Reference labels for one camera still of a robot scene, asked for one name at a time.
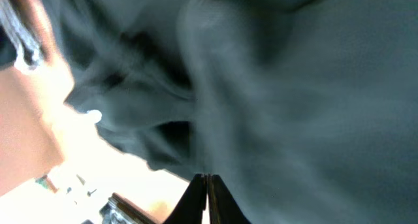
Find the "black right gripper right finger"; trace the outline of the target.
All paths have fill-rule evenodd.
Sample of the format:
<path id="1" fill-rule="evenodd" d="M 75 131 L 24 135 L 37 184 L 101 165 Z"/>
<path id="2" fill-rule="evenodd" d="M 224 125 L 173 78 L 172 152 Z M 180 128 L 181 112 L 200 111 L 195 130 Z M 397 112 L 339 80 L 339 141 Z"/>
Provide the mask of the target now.
<path id="1" fill-rule="evenodd" d="M 208 175 L 208 205 L 211 224 L 250 224 L 218 175 Z"/>

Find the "black polo shirt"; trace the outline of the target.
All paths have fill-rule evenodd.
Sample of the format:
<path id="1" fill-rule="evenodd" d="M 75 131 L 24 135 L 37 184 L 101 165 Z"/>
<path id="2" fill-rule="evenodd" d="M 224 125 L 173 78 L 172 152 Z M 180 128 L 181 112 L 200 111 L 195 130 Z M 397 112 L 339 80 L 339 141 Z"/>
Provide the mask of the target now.
<path id="1" fill-rule="evenodd" d="M 252 223 L 417 222 L 417 0 L 41 0 L 66 102 Z"/>

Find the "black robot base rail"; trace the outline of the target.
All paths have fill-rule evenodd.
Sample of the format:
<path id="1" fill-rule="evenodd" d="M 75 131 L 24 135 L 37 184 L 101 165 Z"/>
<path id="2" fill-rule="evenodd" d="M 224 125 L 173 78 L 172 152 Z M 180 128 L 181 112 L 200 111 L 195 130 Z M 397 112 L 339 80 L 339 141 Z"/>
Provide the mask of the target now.
<path id="1" fill-rule="evenodd" d="M 87 192 L 89 204 L 96 205 L 93 213 L 83 217 L 81 224 L 157 224 L 158 220 L 117 193 L 95 194 Z"/>

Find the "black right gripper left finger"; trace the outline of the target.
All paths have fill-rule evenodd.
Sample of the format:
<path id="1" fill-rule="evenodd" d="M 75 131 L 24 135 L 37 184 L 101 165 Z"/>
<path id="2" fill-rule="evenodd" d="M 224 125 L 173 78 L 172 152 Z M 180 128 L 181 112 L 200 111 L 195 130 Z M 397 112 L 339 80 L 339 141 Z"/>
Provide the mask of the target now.
<path id="1" fill-rule="evenodd" d="M 206 196 L 207 175 L 196 174 L 163 224 L 201 224 Z"/>

